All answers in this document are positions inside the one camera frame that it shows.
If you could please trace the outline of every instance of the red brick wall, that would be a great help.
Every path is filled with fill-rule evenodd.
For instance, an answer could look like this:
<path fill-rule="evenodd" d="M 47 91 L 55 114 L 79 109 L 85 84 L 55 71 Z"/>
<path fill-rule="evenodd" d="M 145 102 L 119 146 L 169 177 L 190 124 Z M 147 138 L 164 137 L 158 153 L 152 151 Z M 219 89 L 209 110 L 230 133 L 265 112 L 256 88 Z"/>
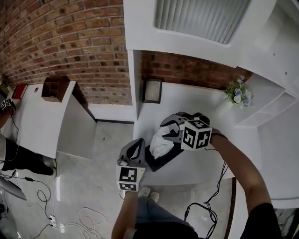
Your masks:
<path fill-rule="evenodd" d="M 240 76 L 248 80 L 252 75 L 252 72 L 239 67 L 232 68 L 190 56 L 153 51 L 142 52 L 141 73 L 145 78 L 219 90 L 224 90 L 231 80 L 237 80 Z"/>
<path fill-rule="evenodd" d="M 12 86 L 67 75 L 81 103 L 132 104 L 122 0 L 2 0 L 0 59 Z"/>

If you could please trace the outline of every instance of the wooden box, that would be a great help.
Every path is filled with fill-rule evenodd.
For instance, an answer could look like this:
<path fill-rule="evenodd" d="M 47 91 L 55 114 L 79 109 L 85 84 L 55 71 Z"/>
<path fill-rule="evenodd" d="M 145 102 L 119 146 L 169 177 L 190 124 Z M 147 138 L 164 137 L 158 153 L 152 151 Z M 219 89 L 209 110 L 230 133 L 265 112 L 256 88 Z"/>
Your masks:
<path fill-rule="evenodd" d="M 45 101 L 62 102 L 69 82 L 67 76 L 47 77 L 43 83 L 42 98 Z"/>

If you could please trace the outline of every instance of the red object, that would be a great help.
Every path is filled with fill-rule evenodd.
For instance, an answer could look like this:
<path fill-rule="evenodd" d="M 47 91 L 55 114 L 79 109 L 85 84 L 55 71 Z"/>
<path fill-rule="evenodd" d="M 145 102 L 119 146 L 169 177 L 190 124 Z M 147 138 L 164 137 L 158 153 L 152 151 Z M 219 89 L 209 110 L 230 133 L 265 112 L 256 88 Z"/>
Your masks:
<path fill-rule="evenodd" d="M 23 95 L 26 91 L 27 85 L 26 84 L 19 84 L 16 86 L 12 99 L 22 99 Z"/>

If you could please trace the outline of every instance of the white tissue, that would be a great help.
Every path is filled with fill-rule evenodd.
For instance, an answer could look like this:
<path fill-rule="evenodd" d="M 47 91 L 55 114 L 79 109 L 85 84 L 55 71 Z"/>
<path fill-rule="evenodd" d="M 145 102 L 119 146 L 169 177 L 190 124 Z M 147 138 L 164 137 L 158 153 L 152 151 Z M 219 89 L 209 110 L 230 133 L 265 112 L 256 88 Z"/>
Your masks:
<path fill-rule="evenodd" d="M 162 136 L 169 134 L 168 126 L 161 127 L 158 132 L 154 135 L 149 151 L 154 156 L 155 159 L 167 154 L 174 146 L 172 141 L 165 140 Z"/>

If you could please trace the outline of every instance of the tiled floor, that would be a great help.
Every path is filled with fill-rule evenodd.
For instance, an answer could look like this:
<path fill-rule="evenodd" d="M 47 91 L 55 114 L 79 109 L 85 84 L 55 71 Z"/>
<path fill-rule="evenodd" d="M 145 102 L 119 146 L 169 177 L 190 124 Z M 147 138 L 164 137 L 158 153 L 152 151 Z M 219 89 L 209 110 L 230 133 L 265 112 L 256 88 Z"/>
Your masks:
<path fill-rule="evenodd" d="M 83 227 L 80 225 L 78 214 L 84 207 L 105 215 L 105 222 L 95 226 L 95 229 L 102 238 L 111 237 L 112 227 L 122 204 L 116 187 L 115 164 L 121 148 L 132 140 L 132 135 L 133 125 L 99 122 L 94 147 L 95 156 L 92 160 L 59 155 L 55 180 L 53 176 L 41 176 L 27 170 L 19 170 L 19 177 L 29 176 L 45 182 L 50 187 L 51 199 L 47 205 L 47 215 L 54 215 L 57 223 L 65 226 L 64 233 L 61 233 L 60 229 L 47 227 L 39 237 L 40 239 L 84 239 L 88 238 L 87 235 L 90 239 L 97 239 L 92 233 L 85 232 L 82 235 Z M 37 204 L 39 203 L 44 208 L 44 203 L 40 202 L 36 195 L 39 189 L 48 195 L 47 188 L 41 183 L 27 182 L 22 179 L 12 181 L 22 188 L 28 199 L 25 202 L 6 194 L 17 231 L 21 238 L 33 239 L 49 222 L 42 208 Z M 215 182 L 205 184 L 155 189 L 161 193 L 159 204 L 174 215 L 183 218 L 191 202 L 203 203 L 216 191 L 216 183 L 215 180 Z M 231 180 L 224 180 L 221 183 L 219 195 L 211 201 L 212 209 L 217 213 L 219 221 L 212 239 L 224 238 L 231 190 Z M 80 214 L 80 219 L 82 222 L 84 220 L 86 226 L 92 227 L 91 223 L 103 222 L 102 215 L 89 209 L 83 209 Z M 195 228 L 199 236 L 204 238 L 212 225 L 208 212 L 197 206 L 192 207 L 187 221 Z M 18 238 L 16 232 L 11 232 L 11 235 L 12 238 Z"/>

